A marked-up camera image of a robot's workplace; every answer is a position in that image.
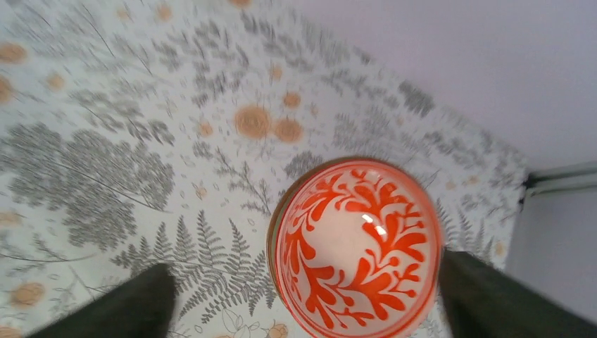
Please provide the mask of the red patterned white bowl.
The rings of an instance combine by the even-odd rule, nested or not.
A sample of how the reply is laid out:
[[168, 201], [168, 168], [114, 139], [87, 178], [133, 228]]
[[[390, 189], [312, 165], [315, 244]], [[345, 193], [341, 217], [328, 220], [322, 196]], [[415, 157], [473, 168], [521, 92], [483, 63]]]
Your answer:
[[444, 236], [419, 182], [374, 158], [308, 178], [279, 217], [281, 301], [312, 337], [407, 337], [438, 292]]

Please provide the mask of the pale green bowl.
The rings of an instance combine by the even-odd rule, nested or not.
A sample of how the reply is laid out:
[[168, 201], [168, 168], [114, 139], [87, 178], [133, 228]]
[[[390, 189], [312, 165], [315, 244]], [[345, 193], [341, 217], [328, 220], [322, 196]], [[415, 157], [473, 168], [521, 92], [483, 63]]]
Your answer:
[[320, 165], [315, 166], [313, 169], [308, 170], [306, 173], [304, 173], [302, 176], [300, 176], [299, 178], [297, 178], [289, 187], [288, 189], [285, 191], [285, 193], [283, 193], [282, 197], [279, 200], [279, 203], [277, 204], [271, 218], [270, 218], [270, 223], [268, 226], [268, 232], [265, 238], [265, 253], [267, 256], [267, 260], [268, 260], [268, 269], [269, 269], [269, 273], [270, 273], [270, 279], [272, 281], [272, 284], [275, 288], [275, 292], [276, 295], [281, 299], [282, 298], [282, 294], [280, 291], [280, 287], [279, 287], [279, 282], [277, 281], [276, 278], [276, 274], [275, 274], [275, 245], [277, 243], [277, 226], [278, 226], [278, 220], [279, 217], [282, 214], [282, 209], [284, 208], [284, 205], [286, 204], [287, 200], [294, 195], [294, 192], [310, 177], [316, 175], [318, 172], [320, 172], [321, 170], [323, 170], [324, 168], [326, 168], [329, 163], [333, 163], [334, 160], [330, 160], [330, 161], [325, 161], [323, 163], [321, 163]]

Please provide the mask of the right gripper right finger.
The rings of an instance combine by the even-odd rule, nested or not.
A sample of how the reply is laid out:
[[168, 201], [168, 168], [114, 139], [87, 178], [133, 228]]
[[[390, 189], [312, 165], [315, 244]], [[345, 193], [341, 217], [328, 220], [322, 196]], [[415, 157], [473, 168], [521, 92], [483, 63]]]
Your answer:
[[453, 337], [596, 336], [596, 324], [466, 251], [444, 251], [439, 288]]

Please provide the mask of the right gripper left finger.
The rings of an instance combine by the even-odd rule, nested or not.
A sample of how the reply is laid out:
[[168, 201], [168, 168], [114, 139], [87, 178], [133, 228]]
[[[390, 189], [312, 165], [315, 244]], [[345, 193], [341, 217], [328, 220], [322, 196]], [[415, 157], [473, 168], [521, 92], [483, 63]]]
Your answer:
[[29, 336], [166, 337], [175, 303], [175, 277], [159, 263]]

